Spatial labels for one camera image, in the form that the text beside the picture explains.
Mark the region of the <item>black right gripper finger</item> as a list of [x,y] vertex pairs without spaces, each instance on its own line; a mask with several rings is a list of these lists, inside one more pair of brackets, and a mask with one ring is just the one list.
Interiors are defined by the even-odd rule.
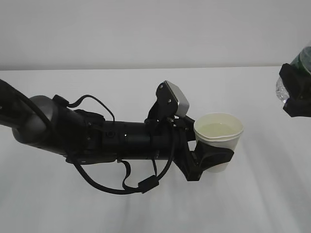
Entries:
[[283,110],[290,117],[310,117],[311,76],[288,63],[282,65],[279,75],[289,94]]

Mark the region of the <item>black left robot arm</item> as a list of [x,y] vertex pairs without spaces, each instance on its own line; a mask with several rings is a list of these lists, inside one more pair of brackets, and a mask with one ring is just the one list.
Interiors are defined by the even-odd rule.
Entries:
[[12,130],[16,141],[63,155],[83,172],[83,165],[129,160],[165,160],[175,163],[188,181],[229,162],[234,151],[198,141],[194,150],[194,120],[189,103],[169,81],[156,90],[156,102],[144,122],[106,120],[98,113],[78,109],[59,95],[28,98],[5,81],[0,83],[0,123]]

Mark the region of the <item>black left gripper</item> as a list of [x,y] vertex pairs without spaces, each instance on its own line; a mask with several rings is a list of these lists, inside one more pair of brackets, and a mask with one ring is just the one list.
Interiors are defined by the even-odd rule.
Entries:
[[188,142],[194,141],[195,120],[189,116],[166,118],[162,121],[146,119],[145,126],[150,135],[150,148],[159,151],[159,158],[167,163],[157,179],[167,173],[172,163],[181,170],[187,181],[199,181],[203,173],[220,173],[226,169],[234,151],[197,142],[190,151]]

